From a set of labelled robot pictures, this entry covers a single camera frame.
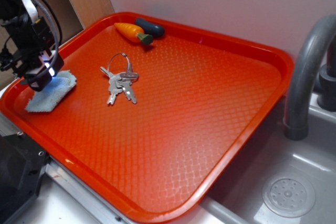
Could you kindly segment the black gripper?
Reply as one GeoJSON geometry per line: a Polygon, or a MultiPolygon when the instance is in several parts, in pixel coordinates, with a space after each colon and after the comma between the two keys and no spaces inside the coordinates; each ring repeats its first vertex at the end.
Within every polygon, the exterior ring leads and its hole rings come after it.
{"type": "Polygon", "coordinates": [[[14,18],[2,22],[16,51],[9,52],[7,43],[1,51],[1,71],[11,69],[14,75],[26,78],[34,91],[42,91],[64,66],[63,59],[52,47],[56,46],[53,34],[43,17],[35,22],[28,18],[14,18]]]}

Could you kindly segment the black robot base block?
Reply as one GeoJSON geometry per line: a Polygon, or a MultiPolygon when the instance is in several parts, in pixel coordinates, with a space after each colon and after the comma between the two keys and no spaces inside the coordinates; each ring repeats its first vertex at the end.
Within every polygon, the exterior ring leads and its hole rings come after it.
{"type": "Polygon", "coordinates": [[[13,223],[38,198],[47,158],[23,132],[1,137],[1,223],[13,223]]]}

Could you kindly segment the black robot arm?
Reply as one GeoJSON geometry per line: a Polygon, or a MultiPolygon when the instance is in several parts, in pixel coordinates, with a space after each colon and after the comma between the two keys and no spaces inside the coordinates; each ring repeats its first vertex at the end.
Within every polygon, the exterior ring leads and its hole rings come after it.
{"type": "Polygon", "coordinates": [[[60,71],[62,39],[59,22],[45,0],[1,0],[1,27],[16,46],[1,50],[1,71],[12,70],[21,84],[43,90],[60,71]]]}

